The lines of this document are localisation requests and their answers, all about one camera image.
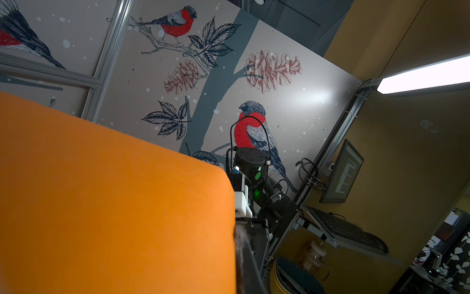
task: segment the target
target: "bird's head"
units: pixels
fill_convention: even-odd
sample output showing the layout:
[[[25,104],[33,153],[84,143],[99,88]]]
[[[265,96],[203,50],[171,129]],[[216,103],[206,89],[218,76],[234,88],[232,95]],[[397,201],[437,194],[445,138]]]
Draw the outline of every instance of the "bird's head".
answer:
[[[185,6],[183,9],[189,12],[191,19],[197,18],[196,9],[192,8],[191,6]]]
[[[264,110],[264,107],[255,101],[247,101],[240,105],[239,108],[243,111],[244,116],[250,115],[255,112],[266,116],[266,111]]]

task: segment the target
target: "computer monitor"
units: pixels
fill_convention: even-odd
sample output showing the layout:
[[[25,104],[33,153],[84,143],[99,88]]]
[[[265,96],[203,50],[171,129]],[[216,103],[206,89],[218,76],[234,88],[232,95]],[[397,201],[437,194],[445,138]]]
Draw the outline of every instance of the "computer monitor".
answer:
[[[363,162],[364,158],[351,142],[345,140],[336,163],[333,165],[328,188],[321,196],[320,203],[345,203]]]

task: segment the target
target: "mural wall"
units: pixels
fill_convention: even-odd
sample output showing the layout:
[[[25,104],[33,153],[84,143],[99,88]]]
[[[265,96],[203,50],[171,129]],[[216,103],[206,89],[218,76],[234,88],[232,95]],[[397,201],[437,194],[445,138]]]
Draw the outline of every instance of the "mural wall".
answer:
[[[0,52],[94,75],[116,0],[0,0]],[[0,74],[0,91],[80,116],[88,88]]]
[[[292,195],[295,162],[317,155],[358,85],[226,0],[140,0],[99,123],[222,167],[230,126],[254,116],[267,136],[249,118],[234,144],[271,153]]]

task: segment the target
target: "bird's gray wing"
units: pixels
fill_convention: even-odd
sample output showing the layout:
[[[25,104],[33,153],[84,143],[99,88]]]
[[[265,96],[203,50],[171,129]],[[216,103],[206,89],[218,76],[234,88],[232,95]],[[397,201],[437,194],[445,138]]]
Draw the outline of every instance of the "bird's gray wing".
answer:
[[[152,23],[154,24],[163,24],[163,25],[169,25],[169,26],[181,26],[186,23],[186,20],[181,16],[181,12],[173,12],[165,15],[162,18],[154,20]]]
[[[269,138],[269,147],[273,149],[274,147],[276,147],[276,141],[274,140],[273,135],[269,131],[269,128],[267,127],[266,122],[263,123],[263,126],[266,128],[266,131],[267,131],[267,135]],[[266,133],[264,132],[262,126],[259,126],[259,127],[247,126],[246,132],[248,133],[248,136],[250,137],[251,143],[253,143],[253,145],[256,148],[265,152],[269,152]]]

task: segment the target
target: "fluorescent light fixture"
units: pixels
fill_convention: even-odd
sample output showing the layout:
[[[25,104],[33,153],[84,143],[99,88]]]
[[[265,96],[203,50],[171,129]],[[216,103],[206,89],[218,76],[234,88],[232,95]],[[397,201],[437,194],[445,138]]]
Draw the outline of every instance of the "fluorescent light fixture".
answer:
[[[390,94],[470,82],[470,56],[430,64],[384,78],[377,89]]]

